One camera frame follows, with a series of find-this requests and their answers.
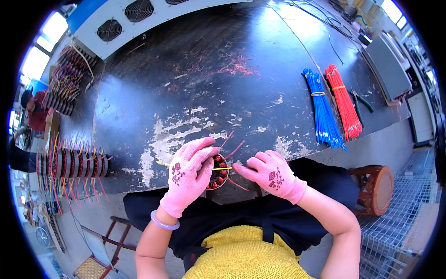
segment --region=floor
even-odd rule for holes
[[[324,150],[319,153],[308,156],[313,160],[328,165],[337,165],[345,168],[361,167],[369,164],[388,165],[394,173],[397,173],[409,161],[413,153],[413,143],[410,131],[409,120],[398,122],[379,132],[373,133],[367,137],[354,142],[347,143],[349,149],[345,152],[340,149]],[[223,193],[227,198],[233,197],[235,200],[235,191],[227,188]],[[124,194],[109,195],[110,202],[102,196],[99,201],[100,206],[91,206],[84,204],[80,210],[73,212],[79,222],[98,232],[105,234],[110,225],[110,216],[126,218],[124,205],[122,202]],[[69,212],[68,204],[63,203],[62,208]],[[77,231],[74,218],[69,214],[57,216],[58,226],[66,245],[67,253],[63,254],[58,250],[53,251],[60,267],[66,274],[72,274],[88,256],[90,251],[83,243],[81,235]],[[111,238],[118,240],[124,227],[116,225]],[[141,232],[131,228],[125,244],[136,245]],[[332,237],[325,236],[321,244],[316,247],[310,247],[301,255],[301,265],[313,277],[318,277],[325,264],[327,256],[332,245]],[[106,245],[107,252],[111,256],[114,252],[113,245]],[[119,262],[116,268],[121,270],[128,278],[136,278],[134,252],[122,249],[119,254]],[[166,255],[166,268],[171,279],[181,278],[184,275],[182,260],[175,258],[169,249]]]

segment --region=cap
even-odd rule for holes
[[[22,94],[22,98],[20,99],[20,104],[22,105],[23,108],[26,108],[26,104],[29,101],[30,96],[33,93],[33,89],[26,89],[25,92],[23,92]]]

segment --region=black cable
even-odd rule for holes
[[[93,254],[93,250],[91,250],[91,248],[88,246],[87,240],[85,239],[85,234],[83,233],[83,231],[82,231],[82,233],[81,233],[81,231],[79,230],[79,228],[78,228],[78,226],[77,226],[77,224],[76,224],[76,221],[77,221],[77,222],[79,223],[79,226],[82,226],[82,225],[81,225],[81,222],[79,222],[79,220],[76,218],[76,216],[74,216],[73,211],[70,210],[70,213],[71,213],[71,216],[73,217],[73,222],[74,222],[74,226],[76,227],[76,230],[78,231],[78,233],[79,233],[80,236],[82,237],[82,239],[83,239],[85,245],[88,247],[88,249],[90,250],[90,252]]]
[[[325,9],[323,6],[319,5],[318,3],[314,2],[313,0],[291,0],[291,2],[293,3],[293,5],[295,7],[299,8],[302,11],[306,12],[307,14],[319,19],[321,22],[328,24],[329,26],[335,28],[336,30],[338,30],[342,35],[344,35],[348,39],[350,39],[356,43],[360,43],[360,42],[353,40],[353,38],[354,38],[353,33],[344,24],[342,24],[342,22],[340,20],[338,20],[338,18],[332,12]],[[304,8],[299,6],[299,4],[296,2],[301,2],[300,4],[309,5],[315,9],[317,9],[325,16],[325,19],[322,19],[322,18],[318,17],[317,15],[315,15],[314,13],[305,10]]]
[[[339,58],[339,60],[341,60],[341,63],[344,65],[344,62],[342,62],[342,59],[339,57],[339,54],[336,52],[333,44],[331,43],[331,36],[330,35],[328,35],[328,40],[330,41],[331,48],[333,49],[334,53],[336,53],[336,56]]]

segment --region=pink glove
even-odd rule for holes
[[[211,137],[193,140],[173,156],[167,182],[169,190],[160,201],[169,215],[180,218],[184,209],[206,189],[214,167],[212,156],[220,151],[218,147],[207,147],[214,143],[215,139]]]
[[[232,169],[275,196],[296,204],[305,194],[306,181],[294,176],[285,159],[275,151],[257,152],[255,157],[246,161],[246,165],[257,171],[236,163],[232,164]]]

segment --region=glove logo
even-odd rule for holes
[[[180,186],[180,179],[185,175],[185,172],[180,172],[181,169],[180,163],[176,163],[175,166],[172,167],[172,181],[177,185]]]
[[[282,178],[280,170],[279,168],[277,168],[277,172],[272,171],[269,173],[269,180],[272,181],[268,186],[270,186],[271,188],[275,188],[276,190],[279,190],[280,186],[282,186],[282,183],[285,179]]]

